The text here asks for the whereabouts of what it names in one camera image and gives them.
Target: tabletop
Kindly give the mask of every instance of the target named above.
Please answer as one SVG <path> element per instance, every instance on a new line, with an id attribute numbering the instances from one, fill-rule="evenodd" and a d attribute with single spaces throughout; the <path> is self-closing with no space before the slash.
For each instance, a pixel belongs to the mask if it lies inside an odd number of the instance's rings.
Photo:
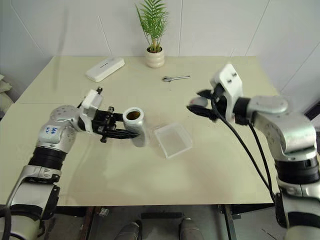
<path id="1" fill-rule="evenodd" d="M 246 97 L 277 95 L 255 57 L 167 57 L 165 66 L 151 69 L 143 57 L 125 57 L 125 66 L 102 82 L 84 73 L 105 57 L 54 57 L 11 106 L 0 122 L 0 204 L 14 186 L 35 148 L 40 127 L 62 105 L 77 106 L 90 89 L 103 87 L 101 110 L 113 106 L 145 112 L 150 143 L 135 147 L 130 139 L 108 139 L 78 133 L 66 156 L 59 206 L 131 206 L 270 203 L 269 192 L 238 140 L 221 121 L 196 116 L 186 105 L 226 63 L 234 65 Z M 164 76 L 191 78 L 162 82 Z M 180 123 L 189 132 L 192 149 L 166 159 L 153 130 Z M 234 124 L 263 170 L 260 152 L 248 127 Z M 269 164 L 273 189 L 274 160 L 258 132 Z"/>

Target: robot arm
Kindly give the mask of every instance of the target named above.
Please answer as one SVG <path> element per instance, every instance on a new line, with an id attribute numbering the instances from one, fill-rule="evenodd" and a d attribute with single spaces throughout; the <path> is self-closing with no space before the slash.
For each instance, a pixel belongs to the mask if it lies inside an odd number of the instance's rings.
<path id="1" fill-rule="evenodd" d="M 63 105 L 52 111 L 49 121 L 38 134 L 33 156 L 22 172 L 7 200 L 11 212 L 10 239 L 33 240 L 37 238 L 40 222 L 54 214 L 60 188 L 55 185 L 62 174 L 63 161 L 75 142 L 78 132 L 102 135 L 107 138 L 129 139 L 138 134 L 116 129 L 123 121 L 122 114 L 98 110 L 102 88 L 91 90 L 78 107 Z M 0 216 L 0 237 L 5 218 Z"/>
<path id="2" fill-rule="evenodd" d="M 275 161 L 277 184 L 276 218 L 287 227 L 286 240 L 319 239 L 320 173 L 316 131 L 302 114 L 292 112 L 281 96 L 245 98 L 242 82 L 231 64 L 211 80 L 212 90 L 198 93 L 187 108 L 215 121 L 215 111 L 207 109 L 208 99 L 228 122 L 251 123 L 266 137 Z"/>

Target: silver wrench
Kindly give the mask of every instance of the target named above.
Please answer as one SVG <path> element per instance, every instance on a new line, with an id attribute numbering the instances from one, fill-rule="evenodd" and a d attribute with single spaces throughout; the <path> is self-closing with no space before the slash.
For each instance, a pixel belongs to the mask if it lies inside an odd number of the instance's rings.
<path id="1" fill-rule="evenodd" d="M 187 76 L 177 76 L 177 77 L 171 77 L 171 76 L 165 76 L 162 78 L 162 81 L 166 82 L 166 83 L 170 83 L 173 80 L 178 80 L 178 79 L 188 79 L 190 78 L 190 75 Z"/>

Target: brown liquid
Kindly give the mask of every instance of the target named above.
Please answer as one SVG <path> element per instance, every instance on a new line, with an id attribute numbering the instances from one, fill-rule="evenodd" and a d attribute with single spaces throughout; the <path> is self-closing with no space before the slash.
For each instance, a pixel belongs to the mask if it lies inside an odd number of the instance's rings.
<path id="1" fill-rule="evenodd" d="M 126 115 L 126 118 L 129 120 L 136 120 L 140 116 L 140 112 L 132 111 Z"/>

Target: cable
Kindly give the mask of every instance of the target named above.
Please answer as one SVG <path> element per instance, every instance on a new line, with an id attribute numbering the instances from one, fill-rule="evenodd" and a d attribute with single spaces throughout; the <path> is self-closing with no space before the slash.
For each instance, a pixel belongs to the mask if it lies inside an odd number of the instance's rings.
<path id="1" fill-rule="evenodd" d="M 249 149 L 247 148 L 246 144 L 244 143 L 244 141 L 242 140 L 242 138 L 240 137 L 240 135 L 237 133 L 237 131 L 234 129 L 233 126 L 231 126 L 231 124 L 229 122 L 227 122 L 227 120 L 221 115 L 221 113 L 218 111 L 216 105 L 214 104 L 214 100 L 211 100 L 211 107 L 213 112 L 218 116 L 218 118 L 221 119 L 221 121 L 227 125 L 227 127 L 233 132 L 233 134 L 236 136 L 236 138 L 239 140 L 240 144 L 242 145 L 242 147 L 244 148 L 244 150 L 246 151 L 246 153 L 248 154 L 251 162 L 253 163 L 255 170 L 257 171 L 257 173 L 259 174 L 260 178 L 262 179 L 264 185 L 268 188 L 269 190 L 269 185 L 265 179 L 265 177 L 262 175 L 254 157 L 252 156 L 251 152 L 249 151 Z"/>
<path id="2" fill-rule="evenodd" d="M 4 217 L 4 230 L 2 240 L 9 240 L 11 233 L 11 213 L 10 209 L 5 206 L 0 209 L 0 218 Z"/>
<path id="3" fill-rule="evenodd" d="M 270 197 L 271 197 L 273 203 L 275 203 L 275 194 L 274 194 L 274 192 L 272 190 L 272 181 L 271 181 L 271 176 L 270 176 L 270 172 L 269 172 L 269 167 L 268 167 L 268 163 L 267 163 L 267 160 L 266 160 L 266 156 L 264 154 L 264 150 L 262 149 L 261 143 L 259 141 L 257 132 L 254 129 L 254 126 L 251 123 L 249 123 L 248 125 L 249 125 L 249 128 L 251 129 L 251 132 L 252 132 L 252 134 L 254 136 L 256 144 L 257 144 L 257 146 L 259 148 L 259 151 L 260 151 L 260 154 L 261 154 L 261 157 L 262 157 L 262 161 L 263 161 L 263 164 L 264 164 L 266 176 L 267 176 L 267 179 L 268 179 Z"/>

